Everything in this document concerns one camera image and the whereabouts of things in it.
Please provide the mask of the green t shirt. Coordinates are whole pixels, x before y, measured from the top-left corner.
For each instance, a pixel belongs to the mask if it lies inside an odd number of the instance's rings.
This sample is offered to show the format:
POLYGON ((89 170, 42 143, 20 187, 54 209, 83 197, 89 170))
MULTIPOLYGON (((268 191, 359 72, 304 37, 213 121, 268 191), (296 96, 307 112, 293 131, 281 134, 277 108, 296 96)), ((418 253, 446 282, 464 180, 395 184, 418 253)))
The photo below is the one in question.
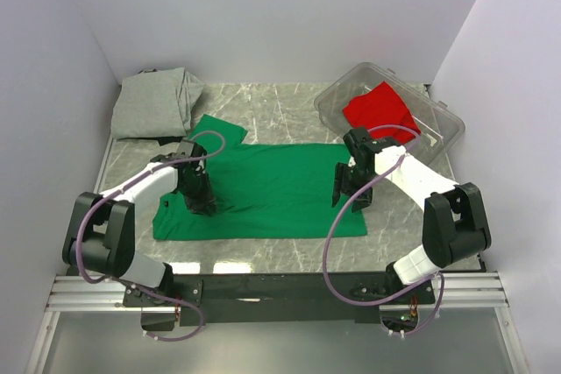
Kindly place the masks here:
POLYGON ((331 204, 335 166, 344 145, 246 145, 246 129, 205 115, 194 128, 199 144, 223 151, 208 162, 217 212, 191 213, 178 193, 161 197, 153 218, 157 241, 324 238, 339 206, 331 204))

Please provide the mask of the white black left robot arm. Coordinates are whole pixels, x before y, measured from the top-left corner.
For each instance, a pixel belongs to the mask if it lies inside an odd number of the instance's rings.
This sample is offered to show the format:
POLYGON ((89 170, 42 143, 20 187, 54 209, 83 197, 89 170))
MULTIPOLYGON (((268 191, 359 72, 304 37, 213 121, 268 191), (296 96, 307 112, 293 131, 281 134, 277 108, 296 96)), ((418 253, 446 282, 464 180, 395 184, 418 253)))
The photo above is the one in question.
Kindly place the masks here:
POLYGON ((171 265, 136 250, 136 217, 162 196, 177 193, 198 215, 216 212, 204 159, 154 161, 139 174, 100 194, 85 192, 75 201, 62 248, 62 260, 79 270, 98 272, 144 287, 157 306, 175 294, 171 265))

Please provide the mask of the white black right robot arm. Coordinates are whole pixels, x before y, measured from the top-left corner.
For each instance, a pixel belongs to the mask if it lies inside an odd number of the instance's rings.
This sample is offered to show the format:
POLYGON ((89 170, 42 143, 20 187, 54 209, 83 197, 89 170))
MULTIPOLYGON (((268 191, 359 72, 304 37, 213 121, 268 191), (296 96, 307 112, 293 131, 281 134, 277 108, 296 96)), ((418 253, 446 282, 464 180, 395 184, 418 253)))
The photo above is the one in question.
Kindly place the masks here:
POLYGON ((423 211, 422 241, 404 257, 389 264, 385 293, 403 303, 415 284, 428 276, 488 249, 492 239, 482 194, 472 183, 458 184, 433 171, 395 138, 374 139, 359 128, 344 135, 350 161, 335 169, 331 204, 342 195, 348 202, 328 233, 332 237, 347 209, 359 212, 373 203, 373 184, 387 180, 423 211))

